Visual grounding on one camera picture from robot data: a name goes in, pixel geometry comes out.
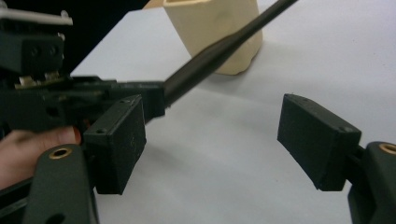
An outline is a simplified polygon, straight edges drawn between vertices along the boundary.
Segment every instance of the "beige cardboard tube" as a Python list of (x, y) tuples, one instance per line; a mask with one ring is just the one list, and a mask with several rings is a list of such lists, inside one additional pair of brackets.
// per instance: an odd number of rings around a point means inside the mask
[[(191, 57), (259, 15), (257, 0), (163, 0), (163, 7)], [(262, 32), (258, 32), (216, 73), (245, 71), (261, 45)]]

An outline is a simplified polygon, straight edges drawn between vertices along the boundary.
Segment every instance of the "white table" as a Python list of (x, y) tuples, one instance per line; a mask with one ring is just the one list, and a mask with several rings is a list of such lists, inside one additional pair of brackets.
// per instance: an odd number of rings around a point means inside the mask
[[(189, 58), (154, 8), (127, 14), (73, 74), (165, 80)], [(276, 141), (282, 97), (327, 107), (364, 147), (396, 142), (395, 59), (396, 1), (297, 2), (264, 29), (245, 74), (209, 77), (147, 126), (124, 194), (97, 195), (101, 223), (351, 223), (350, 185), (317, 191)]]

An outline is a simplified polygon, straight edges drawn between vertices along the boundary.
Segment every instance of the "black pole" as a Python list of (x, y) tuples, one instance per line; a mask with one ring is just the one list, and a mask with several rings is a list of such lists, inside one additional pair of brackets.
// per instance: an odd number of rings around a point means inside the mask
[(262, 27), (293, 5), (297, 0), (279, 0), (259, 17), (232, 35), (203, 49), (165, 80), (165, 106), (170, 106), (202, 80), (216, 71), (233, 53)]

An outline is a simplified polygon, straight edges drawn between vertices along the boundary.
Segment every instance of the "brass insert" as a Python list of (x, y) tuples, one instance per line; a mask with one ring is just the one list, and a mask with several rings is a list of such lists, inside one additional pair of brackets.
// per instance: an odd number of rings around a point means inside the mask
[(384, 144), (379, 145), (379, 148), (388, 152), (389, 154), (396, 155), (396, 146), (395, 145), (384, 143)]
[(64, 158), (64, 157), (67, 157), (68, 155), (70, 155), (70, 153), (72, 153), (72, 151), (73, 150), (68, 147), (58, 148), (49, 154), (49, 158), (52, 160), (59, 160), (61, 158)]

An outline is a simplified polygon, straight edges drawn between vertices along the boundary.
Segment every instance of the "dark background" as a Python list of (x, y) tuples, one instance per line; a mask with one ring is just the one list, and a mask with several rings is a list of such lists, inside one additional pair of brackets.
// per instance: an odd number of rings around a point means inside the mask
[(8, 8), (61, 15), (66, 10), (73, 26), (66, 28), (63, 71), (70, 73), (128, 12), (149, 0), (6, 0)]

